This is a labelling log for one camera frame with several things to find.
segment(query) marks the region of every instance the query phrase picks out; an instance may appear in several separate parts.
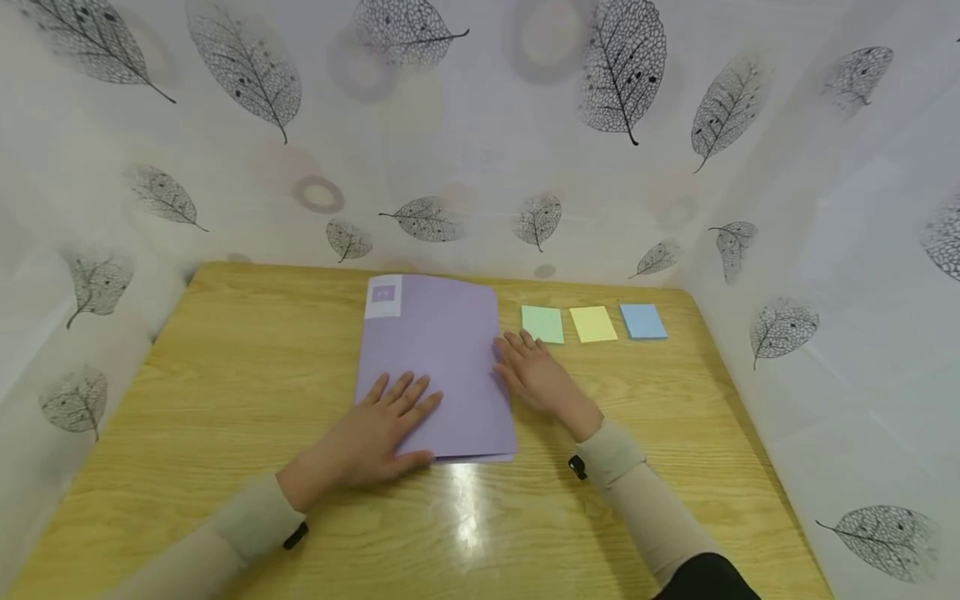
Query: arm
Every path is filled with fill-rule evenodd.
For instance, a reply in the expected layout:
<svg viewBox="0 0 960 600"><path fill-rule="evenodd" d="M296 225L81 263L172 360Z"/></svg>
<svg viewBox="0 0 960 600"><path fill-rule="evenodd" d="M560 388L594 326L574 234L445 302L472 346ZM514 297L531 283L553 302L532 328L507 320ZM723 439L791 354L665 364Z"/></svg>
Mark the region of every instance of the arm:
<svg viewBox="0 0 960 600"><path fill-rule="evenodd" d="M280 472L257 477L216 515L168 548L105 600L211 600L241 571L276 552L328 492L398 478L433 462L428 451L394 456L397 445L440 404L418 402L429 384L386 373L324 437Z"/></svg>
<svg viewBox="0 0 960 600"><path fill-rule="evenodd" d="M519 336L508 331L494 343L502 357L494 370L517 396L569 431L589 480L623 518L640 558L661 586L668 586L694 557L720 553L703 526L650 469L630 434L604 419L543 342L526 331Z"/></svg>

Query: purple folder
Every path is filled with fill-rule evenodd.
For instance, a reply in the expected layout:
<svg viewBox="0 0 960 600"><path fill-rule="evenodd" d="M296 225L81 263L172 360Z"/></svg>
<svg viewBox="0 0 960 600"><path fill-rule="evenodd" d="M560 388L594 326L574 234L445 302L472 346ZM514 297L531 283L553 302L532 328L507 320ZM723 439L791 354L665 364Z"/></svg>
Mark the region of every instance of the purple folder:
<svg viewBox="0 0 960 600"><path fill-rule="evenodd" d="M385 275L367 285L354 404L383 372L430 375L423 397L444 401L397 453L431 450L446 462L509 461L516 454L510 400L493 373L499 334L493 289L455 279Z"/></svg>

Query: leaf pattern wallpaper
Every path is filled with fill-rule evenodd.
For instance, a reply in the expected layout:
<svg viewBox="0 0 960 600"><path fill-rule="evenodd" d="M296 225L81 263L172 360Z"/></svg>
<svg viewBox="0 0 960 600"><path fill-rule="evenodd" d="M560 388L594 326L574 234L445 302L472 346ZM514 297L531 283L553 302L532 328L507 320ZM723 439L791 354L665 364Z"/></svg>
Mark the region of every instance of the leaf pattern wallpaper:
<svg viewBox="0 0 960 600"><path fill-rule="evenodd" d="M210 233L197 223L197 207L183 186L149 164L134 164L127 170L127 181L147 211L174 223L186 223Z"/></svg>
<svg viewBox="0 0 960 600"><path fill-rule="evenodd" d="M690 141L693 150L707 160L727 148L756 120L767 101L770 73L760 56L737 56L717 75L693 117Z"/></svg>
<svg viewBox="0 0 960 600"><path fill-rule="evenodd" d="M357 37L387 64L432 69L446 56L452 34L426 0L360 0L353 14Z"/></svg>
<svg viewBox="0 0 960 600"><path fill-rule="evenodd" d="M92 431L100 440L100 422L107 408L107 376L92 367L72 372L40 397L40 410L63 431Z"/></svg>
<svg viewBox="0 0 960 600"><path fill-rule="evenodd" d="M760 358L777 358L806 344L820 327L820 314L809 302L775 298L756 313L750 325L754 370Z"/></svg>
<svg viewBox="0 0 960 600"><path fill-rule="evenodd" d="M939 528L929 517L899 506L865 506L834 527L820 521L864 563L908 584L932 580L939 562Z"/></svg>
<svg viewBox="0 0 960 600"><path fill-rule="evenodd" d="M676 285L837 596L960 586L960 6L828 4L0 2L4 467L99 441L207 260Z"/></svg>
<svg viewBox="0 0 960 600"><path fill-rule="evenodd" d="M150 81L147 63L127 24L106 0L17 0L58 56L71 60L93 79L111 84L143 84L172 103Z"/></svg>
<svg viewBox="0 0 960 600"><path fill-rule="evenodd" d="M65 252L63 260L70 268L77 312L66 322L69 329L81 313L105 317L113 314L117 302L133 279L133 261L128 256L110 254L101 259L94 255Z"/></svg>
<svg viewBox="0 0 960 600"><path fill-rule="evenodd" d="M756 225L746 221L735 221L721 228L710 228L717 231L717 250L723 261L723 278L733 285L743 267L743 253L754 242L758 233Z"/></svg>
<svg viewBox="0 0 960 600"><path fill-rule="evenodd" d="M340 256L338 263L348 258L363 258L373 250L370 235L343 219L331 219L326 224L326 240Z"/></svg>
<svg viewBox="0 0 960 600"><path fill-rule="evenodd" d="M829 70L823 93L847 116L870 104L870 96L894 59L884 46L861 48L838 60Z"/></svg>
<svg viewBox="0 0 960 600"><path fill-rule="evenodd" d="M284 129L300 110L300 74L283 43L229 0L190 0L190 36L206 68L241 107Z"/></svg>
<svg viewBox="0 0 960 600"><path fill-rule="evenodd" d="M920 245L938 269L960 281L960 190L944 200L927 220Z"/></svg>
<svg viewBox="0 0 960 600"><path fill-rule="evenodd" d="M654 3L601 0L584 53L584 123L639 145L633 127L653 104L665 65L666 34Z"/></svg>
<svg viewBox="0 0 960 600"><path fill-rule="evenodd" d="M394 214L381 212L380 216L396 219L404 231L424 242L455 242L466 235L464 225L437 196L417 198Z"/></svg>
<svg viewBox="0 0 960 600"><path fill-rule="evenodd" d="M520 214L514 220L514 234L543 252L540 244L553 235L563 214L563 207L553 194L546 193L529 198L524 201Z"/></svg>
<svg viewBox="0 0 960 600"><path fill-rule="evenodd" d="M647 251L643 258L640 258L640 262L636 265L636 273L629 278L632 279L638 275L652 275L664 269L669 269L677 264L682 254L683 249L681 249L677 240L667 238Z"/></svg>

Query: left hand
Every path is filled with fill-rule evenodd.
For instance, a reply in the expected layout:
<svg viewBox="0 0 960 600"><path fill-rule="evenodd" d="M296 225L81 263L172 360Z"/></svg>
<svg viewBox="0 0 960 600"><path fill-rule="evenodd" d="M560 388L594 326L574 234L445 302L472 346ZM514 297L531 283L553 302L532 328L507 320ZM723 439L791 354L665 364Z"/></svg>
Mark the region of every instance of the left hand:
<svg viewBox="0 0 960 600"><path fill-rule="evenodd" d="M430 384L429 377L425 375L411 385L414 374L406 372L387 390L389 378L386 373L380 375L360 403L319 442L276 474L294 510L307 512L331 490L392 481L407 471L433 463L429 450L399 456L394 456L394 451L437 408L443 393L431 394L418 402Z"/></svg>

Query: white backdrop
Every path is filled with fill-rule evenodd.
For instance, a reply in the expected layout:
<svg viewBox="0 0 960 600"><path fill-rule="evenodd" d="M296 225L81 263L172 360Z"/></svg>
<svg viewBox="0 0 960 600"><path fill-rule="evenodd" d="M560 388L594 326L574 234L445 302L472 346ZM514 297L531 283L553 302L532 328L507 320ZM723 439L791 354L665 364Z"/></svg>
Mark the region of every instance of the white backdrop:
<svg viewBox="0 0 960 600"><path fill-rule="evenodd" d="M960 470L948 425L958 417L948 396L958 356L948 307L960 281L927 257L919 230L960 183L949 168L960 127L950 118L960 100L960 7L605 0L594 19L588 0L188 4L0 5L0 523L10 532L0 540L0 588L96 440L88 411L67 425L81 431L45 418L51 386L84 367L103 372L99 430L193 269L230 259L612 284L639 268L630 284L683 286L834 591L916 598L948 589L956 576L944 567L960 540L946 502ZM249 97L233 57L198 51L197 35L219 26L204 29L197 14L216 19L217 7L231 15L227 25L250 32L236 42L249 44L273 107ZM67 8L74 16L50 20ZM607 27L631 11L641 29ZM438 15L443 24L430 20L430 35L449 38L400 46L420 54L388 48L417 35L408 27L417 14ZM116 64L108 72L91 56L100 50L63 44L69 34L58 27L84 30L90 20L129 28L131 37L121 31L105 47L126 51L135 73L117 75ZM631 90L629 112L649 102L630 135L623 123L598 131L583 114L609 99L597 95L611 83L595 66L598 40L631 50L622 64L636 74L625 81L617 68L613 81ZM867 59L870 48L879 50ZM739 91L759 100L741 96L748 104L729 111L740 120L728 114L704 163L691 138L713 126L695 115L746 76L734 57L756 66L756 85ZM118 77L133 84L98 81ZM714 78L720 87L708 91ZM136 165L169 179L148 178L144 192L130 173L153 171ZM161 192L158 181L179 191ZM544 195L560 203L559 223L518 220L528 199ZM402 207L432 197L426 205L443 209L449 223L439 235L451 241L409 232L414 220ZM171 198L176 211L157 209ZM728 284L708 228L737 221L758 234ZM529 227L515 233L524 223L536 240ZM644 259L668 239L680 249L675 266L656 250ZM130 285L113 298L97 288L91 300L88 282L98 283L87 271L78 302L66 249L129 260ZM761 348L754 371L751 322L781 296L814 306L817 331L778 358ZM84 301L87 311L116 306L81 312L67 329ZM875 505L902 510L855 512ZM896 531L872 526L862 540L816 524L849 533L876 515ZM903 523L912 537L897 533ZM903 562L915 556L923 564Z"/></svg>

